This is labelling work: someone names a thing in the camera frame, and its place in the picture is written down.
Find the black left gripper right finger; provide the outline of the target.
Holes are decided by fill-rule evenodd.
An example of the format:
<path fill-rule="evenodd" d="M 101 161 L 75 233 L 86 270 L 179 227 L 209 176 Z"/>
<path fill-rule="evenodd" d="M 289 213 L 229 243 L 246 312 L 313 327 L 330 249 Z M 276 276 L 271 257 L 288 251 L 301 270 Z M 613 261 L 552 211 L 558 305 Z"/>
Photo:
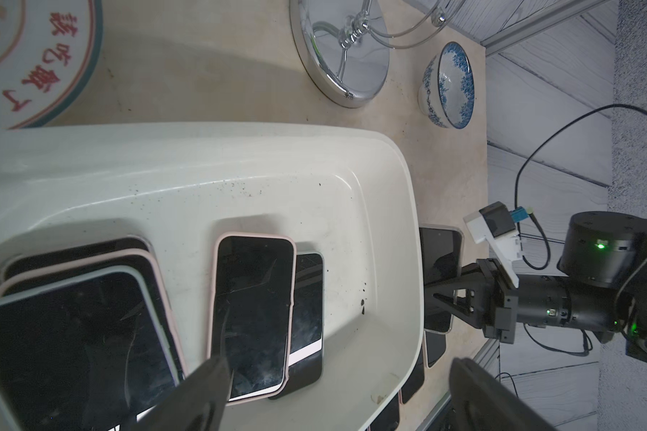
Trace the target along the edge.
<path fill-rule="evenodd" d="M 494 383 L 484 397 L 473 393 L 467 404 L 470 425 L 456 423 L 456 430 L 555 430 L 495 378 Z"/>

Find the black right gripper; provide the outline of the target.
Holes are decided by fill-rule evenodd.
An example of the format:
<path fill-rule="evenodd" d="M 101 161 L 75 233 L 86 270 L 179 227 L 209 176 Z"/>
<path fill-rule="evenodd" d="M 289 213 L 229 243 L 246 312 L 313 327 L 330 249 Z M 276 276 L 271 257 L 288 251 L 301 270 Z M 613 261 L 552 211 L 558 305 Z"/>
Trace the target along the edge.
<path fill-rule="evenodd" d="M 427 284 L 423 298 L 442 312 L 449 312 L 473 328 L 482 329 L 487 339 L 513 344 L 519 308 L 519 292 L 498 260 L 481 259 L 481 270 L 456 278 Z M 478 298 L 483 289 L 482 298 Z M 464 290 L 465 297 L 457 297 Z"/>

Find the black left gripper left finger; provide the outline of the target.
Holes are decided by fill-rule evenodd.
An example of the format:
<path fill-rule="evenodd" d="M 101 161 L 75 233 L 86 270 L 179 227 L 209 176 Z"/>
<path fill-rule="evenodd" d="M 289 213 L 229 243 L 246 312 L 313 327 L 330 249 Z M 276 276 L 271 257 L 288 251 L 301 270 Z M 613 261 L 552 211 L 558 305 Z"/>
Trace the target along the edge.
<path fill-rule="evenodd" d="M 219 430 L 228 403 L 231 375 L 224 357 L 212 357 L 140 420 L 124 430 Z"/>

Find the blue purple case phone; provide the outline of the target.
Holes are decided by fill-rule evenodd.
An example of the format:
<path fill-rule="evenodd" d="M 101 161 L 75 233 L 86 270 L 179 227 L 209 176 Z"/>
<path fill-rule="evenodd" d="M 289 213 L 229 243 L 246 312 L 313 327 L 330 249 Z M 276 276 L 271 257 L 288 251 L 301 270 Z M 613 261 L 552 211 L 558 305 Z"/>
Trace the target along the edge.
<path fill-rule="evenodd" d="M 424 284 L 454 278 L 461 269 L 463 233 L 447 226 L 421 226 L 419 236 L 422 251 Z M 424 305 L 424 328 L 446 334 L 451 330 L 452 315 L 430 303 Z"/>

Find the pink case phone front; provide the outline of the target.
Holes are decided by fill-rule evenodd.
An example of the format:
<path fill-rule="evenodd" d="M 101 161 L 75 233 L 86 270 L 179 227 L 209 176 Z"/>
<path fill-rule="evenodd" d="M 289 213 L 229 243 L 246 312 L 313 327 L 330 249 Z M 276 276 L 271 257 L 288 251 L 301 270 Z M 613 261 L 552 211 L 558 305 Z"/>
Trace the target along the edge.
<path fill-rule="evenodd" d="M 420 353 L 416 359 L 413 370 L 411 371 L 408 379 L 404 383 L 400 391 L 400 402 L 407 404 L 411 398 L 421 389 L 424 384 L 425 372 L 423 355 Z"/>

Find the mint green case phone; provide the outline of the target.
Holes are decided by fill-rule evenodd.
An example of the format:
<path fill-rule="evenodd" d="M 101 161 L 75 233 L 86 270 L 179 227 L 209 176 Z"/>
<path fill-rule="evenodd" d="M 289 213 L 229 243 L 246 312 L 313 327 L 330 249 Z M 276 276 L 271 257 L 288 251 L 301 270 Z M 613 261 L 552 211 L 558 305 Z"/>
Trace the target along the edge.
<path fill-rule="evenodd" d="M 136 269 L 0 298 L 0 408 L 19 430 L 113 430 L 183 377 L 164 306 Z"/>

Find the grey green case phone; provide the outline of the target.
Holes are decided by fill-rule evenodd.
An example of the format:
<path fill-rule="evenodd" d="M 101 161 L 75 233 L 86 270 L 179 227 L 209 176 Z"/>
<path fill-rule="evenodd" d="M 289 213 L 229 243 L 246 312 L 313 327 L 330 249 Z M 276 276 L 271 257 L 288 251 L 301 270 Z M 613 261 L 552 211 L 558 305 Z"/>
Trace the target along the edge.
<path fill-rule="evenodd" d="M 188 373 L 188 366 L 184 359 L 177 325 L 165 291 L 159 265 L 155 256 L 148 251 L 127 249 L 30 270 L 1 282 L 0 298 L 34 288 L 35 280 L 38 278 L 71 278 L 75 274 L 82 274 L 94 269 L 109 268 L 115 265 L 129 266 L 141 274 L 156 316 L 164 329 L 170 355 L 177 369 L 178 379 L 182 381 Z"/>

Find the purple case phone back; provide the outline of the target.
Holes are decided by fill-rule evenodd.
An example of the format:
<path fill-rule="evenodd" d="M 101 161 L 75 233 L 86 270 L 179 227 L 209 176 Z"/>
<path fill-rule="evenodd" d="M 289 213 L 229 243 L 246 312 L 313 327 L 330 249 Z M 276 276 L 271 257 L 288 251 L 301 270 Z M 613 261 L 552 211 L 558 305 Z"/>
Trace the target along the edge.
<path fill-rule="evenodd" d="M 93 256 L 127 249 L 139 249 L 151 252 L 152 246 L 145 239 L 131 235 L 104 242 L 95 242 L 94 244 L 84 244 L 62 250 L 48 251 L 30 256 L 21 256 L 14 258 L 5 264 L 0 273 L 0 281 L 7 281 L 9 278 L 30 270 L 46 268 L 65 262 L 82 260 Z"/>

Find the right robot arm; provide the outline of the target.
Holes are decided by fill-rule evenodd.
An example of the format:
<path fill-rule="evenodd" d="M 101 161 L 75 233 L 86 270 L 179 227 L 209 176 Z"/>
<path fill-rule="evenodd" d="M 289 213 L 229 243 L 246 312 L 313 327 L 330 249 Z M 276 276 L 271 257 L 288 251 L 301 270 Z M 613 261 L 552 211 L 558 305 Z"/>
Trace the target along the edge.
<path fill-rule="evenodd" d="M 519 274 L 515 224 L 474 220 L 474 234 L 496 255 L 424 287 L 424 312 L 448 312 L 487 339 L 513 343 L 515 327 L 592 332 L 600 343 L 625 338 L 627 356 L 647 363 L 647 219 L 615 212 L 572 216 L 560 275 Z"/>

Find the pale pink case phone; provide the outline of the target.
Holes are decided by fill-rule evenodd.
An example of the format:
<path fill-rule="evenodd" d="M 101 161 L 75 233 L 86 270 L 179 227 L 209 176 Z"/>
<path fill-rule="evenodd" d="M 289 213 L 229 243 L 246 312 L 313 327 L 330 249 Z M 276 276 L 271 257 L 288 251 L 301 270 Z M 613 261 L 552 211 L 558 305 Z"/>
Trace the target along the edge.
<path fill-rule="evenodd" d="M 445 354 L 446 336 L 432 330 L 424 332 L 423 354 L 427 368 L 432 368 Z"/>

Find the pink case phone behind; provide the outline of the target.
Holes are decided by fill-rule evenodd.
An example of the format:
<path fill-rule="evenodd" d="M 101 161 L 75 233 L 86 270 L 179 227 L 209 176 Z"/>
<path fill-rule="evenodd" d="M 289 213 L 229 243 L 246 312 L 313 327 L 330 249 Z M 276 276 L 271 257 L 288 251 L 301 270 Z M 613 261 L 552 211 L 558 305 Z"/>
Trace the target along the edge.
<path fill-rule="evenodd" d="M 400 394 L 397 393 L 368 427 L 368 431 L 396 431 L 400 424 Z"/>

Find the white plastic storage box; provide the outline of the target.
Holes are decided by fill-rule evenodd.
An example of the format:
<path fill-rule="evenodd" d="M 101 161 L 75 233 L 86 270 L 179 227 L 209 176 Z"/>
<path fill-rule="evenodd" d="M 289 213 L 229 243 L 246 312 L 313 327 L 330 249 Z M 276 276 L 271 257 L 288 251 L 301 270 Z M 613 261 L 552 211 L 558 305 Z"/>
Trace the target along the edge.
<path fill-rule="evenodd" d="M 323 257 L 323 374 L 226 409 L 225 430 L 362 430 L 422 341 L 413 185 L 377 132 L 275 123 L 0 131 L 0 278 L 12 259 L 136 235 L 156 256 L 185 366 L 207 357 L 225 233 L 285 235 Z"/>

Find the blue white porcelain bowl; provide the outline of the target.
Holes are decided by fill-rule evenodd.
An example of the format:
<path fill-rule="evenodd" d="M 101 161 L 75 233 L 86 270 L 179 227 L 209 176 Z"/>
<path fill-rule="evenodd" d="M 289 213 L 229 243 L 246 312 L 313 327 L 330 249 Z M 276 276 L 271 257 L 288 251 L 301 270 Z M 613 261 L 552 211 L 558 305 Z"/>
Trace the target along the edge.
<path fill-rule="evenodd" d="M 456 41 L 444 46 L 422 76 L 418 103 L 422 113 L 444 129 L 464 129 L 474 113 L 474 75 L 469 58 Z"/>

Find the metal glass rack stand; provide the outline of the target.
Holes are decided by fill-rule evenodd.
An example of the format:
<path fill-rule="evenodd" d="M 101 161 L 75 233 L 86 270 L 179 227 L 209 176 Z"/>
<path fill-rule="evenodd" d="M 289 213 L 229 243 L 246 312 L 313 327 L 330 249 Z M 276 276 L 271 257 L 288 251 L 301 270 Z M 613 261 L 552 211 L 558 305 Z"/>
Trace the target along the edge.
<path fill-rule="evenodd" d="M 387 29 L 378 1 L 292 0 L 290 27 L 300 60 L 332 102 L 360 108 L 382 90 L 392 50 L 422 46 L 444 30 L 462 1 L 414 1 L 422 18 L 402 32 Z"/>

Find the orange patterned round plate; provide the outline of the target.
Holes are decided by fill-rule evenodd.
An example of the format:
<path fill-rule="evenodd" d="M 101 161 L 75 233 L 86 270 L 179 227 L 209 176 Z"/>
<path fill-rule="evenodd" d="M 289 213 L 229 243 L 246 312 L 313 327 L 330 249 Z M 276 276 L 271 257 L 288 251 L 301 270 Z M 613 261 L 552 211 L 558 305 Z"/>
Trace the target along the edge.
<path fill-rule="evenodd" d="M 0 129 L 41 127 L 91 79 L 102 48 L 102 3 L 0 1 Z"/>

